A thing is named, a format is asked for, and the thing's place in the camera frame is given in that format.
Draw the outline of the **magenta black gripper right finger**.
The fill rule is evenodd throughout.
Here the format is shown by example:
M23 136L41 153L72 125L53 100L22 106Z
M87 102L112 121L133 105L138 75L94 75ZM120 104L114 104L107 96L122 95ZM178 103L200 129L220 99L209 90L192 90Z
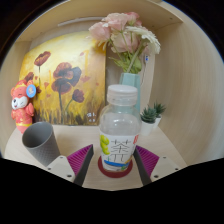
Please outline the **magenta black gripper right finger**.
M141 146L136 146L134 158L143 185L180 170L180 167L167 156L159 157Z

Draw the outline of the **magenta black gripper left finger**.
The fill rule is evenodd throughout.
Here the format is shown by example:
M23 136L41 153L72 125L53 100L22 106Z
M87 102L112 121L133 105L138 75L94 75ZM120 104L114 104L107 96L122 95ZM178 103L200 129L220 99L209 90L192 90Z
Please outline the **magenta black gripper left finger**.
M47 170L56 176L82 186L93 154L93 145L90 144L69 156L60 155L47 166Z

